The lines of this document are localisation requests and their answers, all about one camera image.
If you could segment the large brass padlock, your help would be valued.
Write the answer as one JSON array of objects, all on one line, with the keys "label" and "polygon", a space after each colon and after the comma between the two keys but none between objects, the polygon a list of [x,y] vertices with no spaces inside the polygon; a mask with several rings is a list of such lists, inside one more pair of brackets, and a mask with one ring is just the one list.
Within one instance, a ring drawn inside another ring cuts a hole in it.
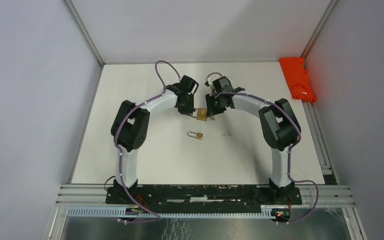
[{"label": "large brass padlock", "polygon": [[208,119],[207,114],[208,114],[207,108],[200,107],[200,108],[195,108],[194,109],[194,112],[192,113],[191,117],[195,118],[195,119],[197,119],[199,121],[206,122],[207,119]]}]

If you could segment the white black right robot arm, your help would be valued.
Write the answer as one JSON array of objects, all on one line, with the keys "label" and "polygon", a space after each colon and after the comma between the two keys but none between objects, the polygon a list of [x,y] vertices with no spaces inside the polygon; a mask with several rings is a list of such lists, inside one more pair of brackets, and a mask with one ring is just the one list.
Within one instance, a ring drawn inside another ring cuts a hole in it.
[{"label": "white black right robot arm", "polygon": [[226,76],[211,81],[207,76],[205,96],[207,115],[214,117],[227,108],[237,109],[257,117],[262,135],[271,148],[272,171],[269,178],[269,199],[282,204],[295,187],[291,179],[291,149],[301,140],[301,127],[285,98],[269,101],[250,94],[242,87],[234,88]]}]

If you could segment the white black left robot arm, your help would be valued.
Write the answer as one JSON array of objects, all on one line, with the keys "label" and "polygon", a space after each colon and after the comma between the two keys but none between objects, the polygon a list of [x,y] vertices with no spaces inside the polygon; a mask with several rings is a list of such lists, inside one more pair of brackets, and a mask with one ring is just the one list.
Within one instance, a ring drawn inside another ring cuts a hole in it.
[{"label": "white black left robot arm", "polygon": [[198,87],[197,81],[184,75],[180,82],[167,85],[161,93],[141,103],[130,100],[121,103],[110,133],[119,151],[116,181],[122,187],[117,196],[125,204],[131,204],[137,198],[137,190],[134,187],[138,182],[138,152],[146,140],[151,116],[171,108],[176,108],[181,115],[193,115],[196,110],[194,94]]}]

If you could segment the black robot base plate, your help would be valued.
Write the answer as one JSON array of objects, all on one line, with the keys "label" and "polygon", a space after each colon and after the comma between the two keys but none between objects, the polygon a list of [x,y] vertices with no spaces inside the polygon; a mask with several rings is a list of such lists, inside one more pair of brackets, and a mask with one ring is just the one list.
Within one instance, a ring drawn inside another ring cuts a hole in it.
[{"label": "black robot base plate", "polygon": [[157,214],[251,214],[261,206],[293,206],[303,203],[299,188],[274,199],[268,185],[136,185],[124,189],[115,182],[105,202],[113,205],[139,203]]}]

